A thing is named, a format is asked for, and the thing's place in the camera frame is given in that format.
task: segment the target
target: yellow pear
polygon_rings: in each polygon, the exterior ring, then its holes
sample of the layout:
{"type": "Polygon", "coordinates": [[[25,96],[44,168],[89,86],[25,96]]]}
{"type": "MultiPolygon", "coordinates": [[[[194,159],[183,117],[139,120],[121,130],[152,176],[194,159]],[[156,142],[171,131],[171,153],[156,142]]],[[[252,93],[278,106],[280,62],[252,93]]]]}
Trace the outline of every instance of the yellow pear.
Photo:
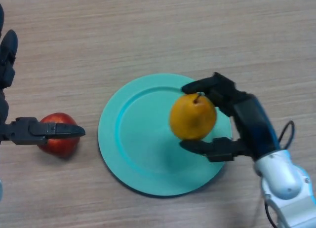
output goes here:
{"type": "Polygon", "coordinates": [[[194,93],[179,97],[172,106],[169,124],[180,140],[201,140],[213,129],[217,113],[205,96],[194,93]]]}

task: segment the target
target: wood grain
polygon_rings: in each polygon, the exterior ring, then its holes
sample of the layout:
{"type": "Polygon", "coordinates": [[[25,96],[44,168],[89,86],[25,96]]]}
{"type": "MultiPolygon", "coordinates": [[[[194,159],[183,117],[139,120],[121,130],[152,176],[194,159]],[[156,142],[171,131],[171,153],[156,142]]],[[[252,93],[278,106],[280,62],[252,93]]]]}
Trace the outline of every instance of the wood grain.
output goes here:
{"type": "Polygon", "coordinates": [[[123,188],[97,148],[101,111],[151,73],[218,71],[256,94],[279,132],[295,120],[293,159],[316,180],[316,0],[0,0],[19,36],[9,119],[72,115],[85,127],[68,162],[3,143],[1,228],[267,228],[248,158],[204,190],[152,199],[123,188]]]}

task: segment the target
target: plate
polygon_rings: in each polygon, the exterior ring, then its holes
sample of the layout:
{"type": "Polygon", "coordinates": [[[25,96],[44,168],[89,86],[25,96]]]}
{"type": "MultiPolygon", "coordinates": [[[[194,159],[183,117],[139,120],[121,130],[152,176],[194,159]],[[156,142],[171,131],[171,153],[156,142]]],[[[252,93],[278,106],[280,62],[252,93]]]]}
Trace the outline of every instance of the plate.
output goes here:
{"type": "MultiPolygon", "coordinates": [[[[204,156],[179,146],[169,128],[172,105],[193,79],[175,74],[154,74],[133,80],[106,104],[99,121],[101,156],[126,187],[150,196],[179,196],[207,184],[224,163],[210,163],[204,156]]],[[[204,139],[232,137],[230,119],[218,117],[204,139]]]]}

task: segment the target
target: apple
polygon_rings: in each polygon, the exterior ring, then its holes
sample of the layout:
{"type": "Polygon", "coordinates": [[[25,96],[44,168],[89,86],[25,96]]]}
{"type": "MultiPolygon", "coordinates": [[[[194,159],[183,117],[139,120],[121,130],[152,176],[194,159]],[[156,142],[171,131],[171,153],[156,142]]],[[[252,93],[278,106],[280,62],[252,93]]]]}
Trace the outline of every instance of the apple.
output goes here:
{"type": "MultiPolygon", "coordinates": [[[[50,114],[44,117],[41,122],[68,123],[72,125],[77,125],[75,120],[70,115],[65,113],[50,114]]],[[[79,140],[80,138],[48,139],[47,144],[38,145],[38,147],[42,151],[56,157],[68,158],[75,152],[79,140]]]]}

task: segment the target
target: cable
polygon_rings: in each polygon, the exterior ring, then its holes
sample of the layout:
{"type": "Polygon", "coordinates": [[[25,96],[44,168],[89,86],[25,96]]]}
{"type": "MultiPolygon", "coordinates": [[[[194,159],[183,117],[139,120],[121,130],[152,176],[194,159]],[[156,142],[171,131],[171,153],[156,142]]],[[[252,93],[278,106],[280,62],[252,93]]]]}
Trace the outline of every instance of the cable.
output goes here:
{"type": "Polygon", "coordinates": [[[286,143],[286,145],[284,146],[283,150],[287,150],[289,148],[289,146],[291,145],[293,139],[294,139],[294,135],[295,135],[295,124],[292,120],[290,120],[284,127],[283,130],[278,138],[279,143],[282,141],[282,138],[285,134],[285,132],[287,131],[288,127],[291,125],[292,127],[292,131],[291,131],[291,135],[286,143]]]}
{"type": "MultiPolygon", "coordinates": [[[[285,132],[287,131],[287,129],[288,129],[288,127],[289,127],[290,125],[291,125],[291,129],[292,129],[292,130],[291,130],[291,135],[290,135],[290,137],[289,137],[287,143],[285,144],[285,146],[282,148],[283,150],[287,150],[287,149],[290,147],[290,145],[291,145],[291,143],[292,143],[292,141],[293,141],[293,139],[294,139],[294,135],[295,135],[295,123],[294,123],[292,120],[290,120],[290,121],[283,127],[283,130],[282,130],[282,132],[281,132],[281,134],[280,134],[280,136],[279,136],[279,138],[278,138],[278,141],[279,141],[279,143],[280,143],[280,142],[282,141],[282,138],[283,138],[285,132]]],[[[270,216],[270,213],[269,213],[269,210],[268,210],[268,206],[269,206],[269,205],[265,202],[265,211],[266,211],[267,218],[268,218],[270,224],[272,225],[272,227],[273,227],[273,228],[277,228],[276,224],[273,222],[273,220],[272,220],[272,218],[271,218],[271,216],[270,216]]]]}
{"type": "Polygon", "coordinates": [[[276,224],[273,222],[271,216],[270,216],[270,213],[269,213],[269,210],[268,210],[268,204],[265,202],[265,210],[266,210],[266,214],[267,214],[267,217],[268,217],[268,220],[270,222],[270,224],[272,225],[273,228],[277,228],[276,224]]]}

